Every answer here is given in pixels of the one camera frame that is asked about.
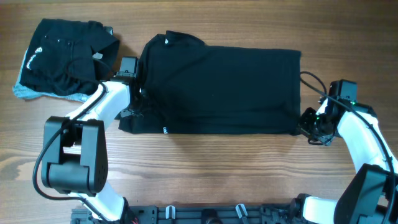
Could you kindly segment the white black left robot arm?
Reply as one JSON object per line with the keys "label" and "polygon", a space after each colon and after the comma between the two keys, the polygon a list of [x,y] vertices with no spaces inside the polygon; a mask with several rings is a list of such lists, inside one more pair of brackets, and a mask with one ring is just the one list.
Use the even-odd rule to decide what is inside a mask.
{"label": "white black left robot arm", "polygon": [[43,150],[33,180],[59,193],[57,200],[79,200],[94,223],[137,223],[127,200],[107,181],[105,131],[117,117],[129,116],[140,94],[136,74],[116,72],[75,111],[51,116],[45,123]]}

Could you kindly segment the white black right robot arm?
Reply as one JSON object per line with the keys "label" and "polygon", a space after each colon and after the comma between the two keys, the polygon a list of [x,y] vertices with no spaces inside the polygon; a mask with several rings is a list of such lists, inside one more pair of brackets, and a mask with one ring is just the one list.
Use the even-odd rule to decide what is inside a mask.
{"label": "white black right robot arm", "polygon": [[307,108],[299,128],[311,143],[329,145],[335,137],[344,140],[356,175],[338,200],[306,196],[301,217],[312,223],[397,223],[397,159],[379,127],[373,109],[359,103],[352,110],[339,108],[327,114]]}

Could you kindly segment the black t-shirt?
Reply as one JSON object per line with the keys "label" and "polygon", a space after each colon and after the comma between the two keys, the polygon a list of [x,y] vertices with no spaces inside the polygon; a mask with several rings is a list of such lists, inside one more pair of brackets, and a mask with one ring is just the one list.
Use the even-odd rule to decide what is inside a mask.
{"label": "black t-shirt", "polygon": [[157,34],[138,61],[141,116],[131,134],[289,134],[300,117],[298,50],[214,46],[180,32]]}

